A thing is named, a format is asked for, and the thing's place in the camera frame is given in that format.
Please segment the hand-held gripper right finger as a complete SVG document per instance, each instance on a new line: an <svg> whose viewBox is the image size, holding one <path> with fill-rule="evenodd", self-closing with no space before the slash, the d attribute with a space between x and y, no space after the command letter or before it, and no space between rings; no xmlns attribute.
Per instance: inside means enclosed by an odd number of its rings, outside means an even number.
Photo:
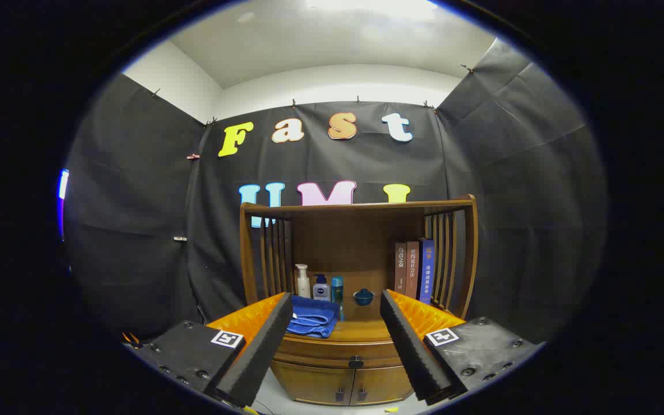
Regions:
<svg viewBox="0 0 664 415"><path fill-rule="evenodd" d="M491 318L465 321L389 289L380 294L380 316L414 394L428 405L501 380L543 347Z"/></svg>

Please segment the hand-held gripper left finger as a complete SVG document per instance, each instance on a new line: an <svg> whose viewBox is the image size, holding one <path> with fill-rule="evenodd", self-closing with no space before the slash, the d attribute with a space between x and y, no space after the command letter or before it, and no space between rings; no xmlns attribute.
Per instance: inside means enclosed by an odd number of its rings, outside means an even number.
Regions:
<svg viewBox="0 0 664 415"><path fill-rule="evenodd" d="M209 324L183 320L155 339L127 336L127 349L174 384L237 408L255 402L292 318L283 292Z"/></svg>

